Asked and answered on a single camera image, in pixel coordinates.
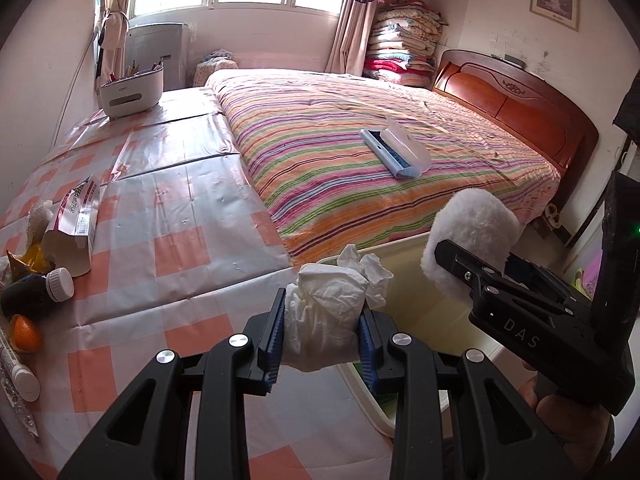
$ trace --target cable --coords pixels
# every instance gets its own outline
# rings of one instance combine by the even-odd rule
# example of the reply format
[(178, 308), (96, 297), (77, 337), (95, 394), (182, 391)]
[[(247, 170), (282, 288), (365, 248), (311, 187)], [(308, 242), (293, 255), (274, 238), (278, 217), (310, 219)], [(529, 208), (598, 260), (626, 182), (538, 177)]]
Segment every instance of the cable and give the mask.
[(80, 63), (78, 64), (78, 68), (76, 68), (76, 73), (74, 74), (74, 78), (71, 80), (71, 85), (69, 85), (69, 88), (66, 91), (65, 101), (64, 101), (64, 104), (62, 105), (62, 108), (60, 110), (60, 115), (58, 116), (58, 120), (56, 122), (56, 130), (55, 130), (55, 133), (53, 135), (53, 142), (51, 143), (51, 145), (49, 147), (50, 150), (56, 145), (56, 142), (58, 142), (58, 136), (60, 134), (60, 128), (62, 127), (62, 119), (64, 119), (65, 113), (66, 113), (66, 107), (69, 104), (69, 101), (71, 99), (71, 94), (73, 93), (74, 86), (76, 85), (76, 81), (78, 80), (78, 75), (80, 74), (80, 70), (82, 69), (82, 65), (84, 65), (84, 60), (86, 59), (86, 54), (89, 52), (89, 49), (91, 48), (92, 44), (94, 44), (94, 41), (95, 41), (95, 38), (96, 38), (97, 35), (98, 35), (98, 31), (94, 31), (94, 33), (91, 36), (91, 40), (89, 40), (89, 44), (86, 46), (86, 49), (84, 50), (84, 54), (82, 55), (82, 59), (80, 60)]

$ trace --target bottle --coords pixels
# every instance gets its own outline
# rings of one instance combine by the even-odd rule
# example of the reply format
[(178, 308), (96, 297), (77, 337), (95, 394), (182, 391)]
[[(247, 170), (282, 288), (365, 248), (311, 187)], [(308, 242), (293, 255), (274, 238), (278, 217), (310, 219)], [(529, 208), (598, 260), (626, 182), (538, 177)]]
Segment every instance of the bottle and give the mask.
[(32, 371), (19, 360), (4, 331), (0, 328), (0, 362), (7, 377), (18, 394), (26, 401), (33, 402), (40, 396), (40, 383)]
[(73, 294), (74, 280), (68, 270), (60, 267), (49, 274), (29, 274), (12, 283), (0, 294), (0, 306), (7, 319), (21, 314), (37, 321)]

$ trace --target window frame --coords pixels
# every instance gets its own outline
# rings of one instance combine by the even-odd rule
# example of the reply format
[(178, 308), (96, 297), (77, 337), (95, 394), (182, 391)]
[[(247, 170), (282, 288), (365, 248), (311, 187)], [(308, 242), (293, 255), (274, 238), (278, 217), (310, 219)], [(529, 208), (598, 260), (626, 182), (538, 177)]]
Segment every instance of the window frame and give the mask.
[(303, 14), (315, 14), (317, 16), (326, 16), (328, 18), (338, 18), (339, 12), (331, 12), (329, 10), (311, 9), (309, 7), (297, 6), (296, 0), (280, 0), (279, 4), (265, 4), (259, 2), (219, 2), (218, 0), (201, 0), (199, 5), (174, 7), (172, 9), (156, 10), (156, 12), (148, 12), (146, 14), (135, 14), (134, 8), (136, 0), (129, 0), (129, 8), (127, 15), (130, 20), (135, 18), (144, 18), (145, 16), (153, 16), (155, 14), (165, 14), (174, 10), (185, 9), (270, 9), (270, 10), (286, 10), (289, 12), (302, 12)]

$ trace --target white tube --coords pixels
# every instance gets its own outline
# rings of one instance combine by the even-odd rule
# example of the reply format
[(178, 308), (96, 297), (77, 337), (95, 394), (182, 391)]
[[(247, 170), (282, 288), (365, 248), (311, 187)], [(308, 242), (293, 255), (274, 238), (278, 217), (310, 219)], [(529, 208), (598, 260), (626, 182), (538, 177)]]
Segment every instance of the white tube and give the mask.
[(27, 402), (33, 402), (40, 396), (40, 383), (32, 371), (23, 365), (11, 348), (6, 334), (0, 328), (0, 362), (6, 374), (11, 377), (16, 391)]

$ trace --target plastic tablecloth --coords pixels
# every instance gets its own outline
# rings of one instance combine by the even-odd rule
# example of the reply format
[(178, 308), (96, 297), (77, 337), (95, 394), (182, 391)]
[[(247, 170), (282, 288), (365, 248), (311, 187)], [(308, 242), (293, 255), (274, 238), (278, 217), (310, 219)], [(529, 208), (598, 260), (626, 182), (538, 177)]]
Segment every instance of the plastic tablecloth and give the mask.
[[(58, 202), (92, 173), (101, 182), (92, 270), (40, 323), (44, 346), (25, 359), (42, 386), (28, 403), (39, 444), (0, 396), (2, 420), (46, 480), (158, 351), (207, 351), (296, 276), (210, 89), (167, 92), (151, 111), (115, 121), (101, 112), (79, 121), (13, 200), (0, 248), (21, 254), (31, 205)], [(252, 479), (388, 478), (392, 445), (335, 367), (282, 367), (273, 392), (245, 404)]]

